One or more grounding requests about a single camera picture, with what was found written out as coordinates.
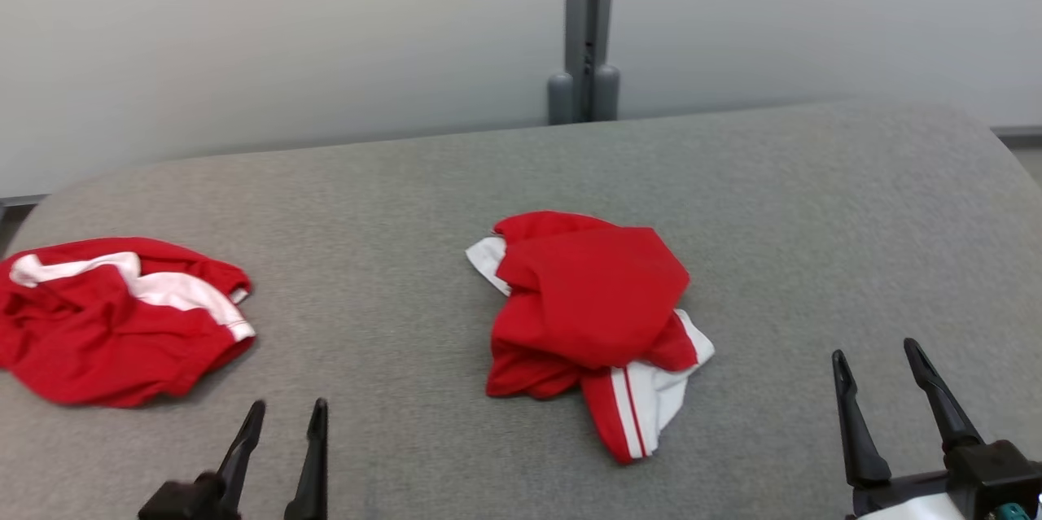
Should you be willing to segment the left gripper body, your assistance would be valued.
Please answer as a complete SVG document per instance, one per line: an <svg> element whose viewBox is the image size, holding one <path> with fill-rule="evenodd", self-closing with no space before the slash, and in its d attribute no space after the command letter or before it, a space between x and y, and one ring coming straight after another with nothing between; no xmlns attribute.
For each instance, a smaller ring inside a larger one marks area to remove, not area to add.
<svg viewBox="0 0 1042 520"><path fill-rule="evenodd" d="M220 520L221 479L202 473L194 482L163 482L138 510L138 520Z"/></svg>

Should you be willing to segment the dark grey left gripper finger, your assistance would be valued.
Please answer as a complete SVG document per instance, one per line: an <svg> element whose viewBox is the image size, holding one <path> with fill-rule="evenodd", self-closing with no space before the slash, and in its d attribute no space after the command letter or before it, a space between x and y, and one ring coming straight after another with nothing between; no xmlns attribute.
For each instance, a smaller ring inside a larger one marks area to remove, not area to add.
<svg viewBox="0 0 1042 520"><path fill-rule="evenodd" d="M296 494L287 502L284 520L328 520L328 403L317 398L306 431L308 451Z"/></svg>
<svg viewBox="0 0 1042 520"><path fill-rule="evenodd" d="M224 491L219 500L218 520L241 520L239 498L242 496L251 454L260 439L264 417L265 402L258 399L248 410L220 465L218 474L224 482Z"/></svg>

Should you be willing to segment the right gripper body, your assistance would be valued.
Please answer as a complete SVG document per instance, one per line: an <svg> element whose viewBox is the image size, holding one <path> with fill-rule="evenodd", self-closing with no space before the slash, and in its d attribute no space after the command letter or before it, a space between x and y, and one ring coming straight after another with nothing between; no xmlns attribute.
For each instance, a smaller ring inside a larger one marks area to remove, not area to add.
<svg viewBox="0 0 1042 520"><path fill-rule="evenodd" d="M1042 513L1042 463L1009 441L956 448L945 469L853 489L846 520L994 520L994 509L1019 504Z"/></svg>

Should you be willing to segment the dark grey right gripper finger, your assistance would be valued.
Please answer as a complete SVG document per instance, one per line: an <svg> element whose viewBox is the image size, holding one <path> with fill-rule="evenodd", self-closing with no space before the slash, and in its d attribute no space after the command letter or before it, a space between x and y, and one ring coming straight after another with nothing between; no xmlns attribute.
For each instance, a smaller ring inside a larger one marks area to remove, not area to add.
<svg viewBox="0 0 1042 520"><path fill-rule="evenodd" d="M961 408L948 383L933 365L916 339L904 340L904 352L915 382L926 394L931 412L942 441L944 453L956 448L983 445L975 424Z"/></svg>
<svg viewBox="0 0 1042 520"><path fill-rule="evenodd" d="M846 482L853 489L871 489L890 482L888 461L880 456L868 430L857 403L855 376L840 349L832 353L832 368Z"/></svg>

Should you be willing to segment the red shorts with white stripe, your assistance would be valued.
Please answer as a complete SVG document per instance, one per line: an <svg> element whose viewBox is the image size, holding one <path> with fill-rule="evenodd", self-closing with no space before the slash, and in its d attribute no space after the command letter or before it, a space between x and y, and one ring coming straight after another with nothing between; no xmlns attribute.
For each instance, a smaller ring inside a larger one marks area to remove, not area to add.
<svg viewBox="0 0 1042 520"><path fill-rule="evenodd" d="M256 330L249 276L159 239L82 239L0 261L0 370L53 404L185 396Z"/></svg>

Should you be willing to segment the red and white long trousers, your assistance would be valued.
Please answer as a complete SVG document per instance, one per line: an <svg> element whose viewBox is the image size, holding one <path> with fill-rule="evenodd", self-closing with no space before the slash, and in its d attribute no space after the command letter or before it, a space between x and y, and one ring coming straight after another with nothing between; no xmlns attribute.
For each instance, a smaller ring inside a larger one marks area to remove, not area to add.
<svg viewBox="0 0 1042 520"><path fill-rule="evenodd" d="M691 277L654 229L557 211L510 216L466 249L506 297L485 393L581 391L618 464L652 456L690 377L716 352L681 308Z"/></svg>

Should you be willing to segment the grey metal partition post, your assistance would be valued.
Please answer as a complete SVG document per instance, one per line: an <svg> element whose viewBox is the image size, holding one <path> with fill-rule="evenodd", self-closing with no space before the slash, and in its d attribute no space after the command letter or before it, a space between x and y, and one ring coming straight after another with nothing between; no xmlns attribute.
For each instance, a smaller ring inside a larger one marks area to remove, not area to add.
<svg viewBox="0 0 1042 520"><path fill-rule="evenodd" d="M613 0L565 0L563 70L547 82L547 123L617 120L621 72L609 63Z"/></svg>

